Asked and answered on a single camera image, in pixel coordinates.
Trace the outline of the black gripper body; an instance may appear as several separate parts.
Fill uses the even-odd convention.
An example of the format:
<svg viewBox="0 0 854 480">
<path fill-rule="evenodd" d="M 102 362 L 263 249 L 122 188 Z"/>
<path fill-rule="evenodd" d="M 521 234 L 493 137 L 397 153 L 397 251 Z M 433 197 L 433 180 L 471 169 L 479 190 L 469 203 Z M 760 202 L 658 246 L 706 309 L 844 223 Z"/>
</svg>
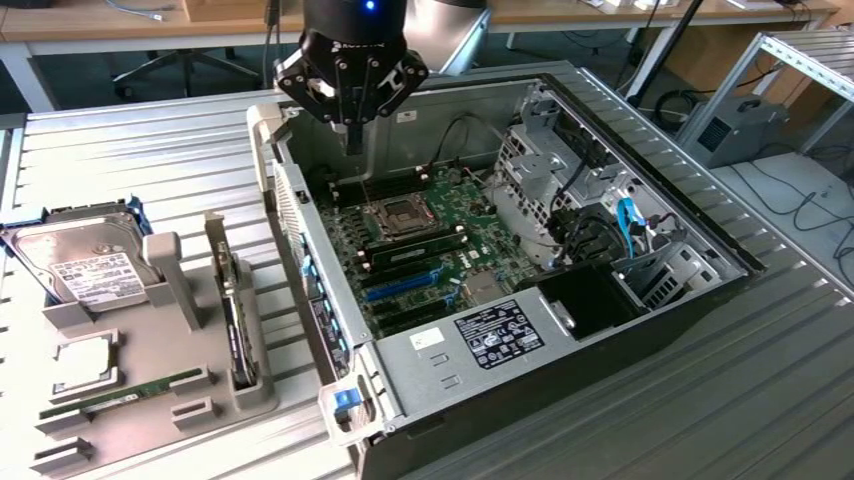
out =
<svg viewBox="0 0 854 480">
<path fill-rule="evenodd" d="M 355 112 L 353 88 L 362 83 L 369 56 L 394 64 L 407 50 L 405 1 L 303 3 L 302 53 L 342 98 L 343 118 Z"/>
</svg>

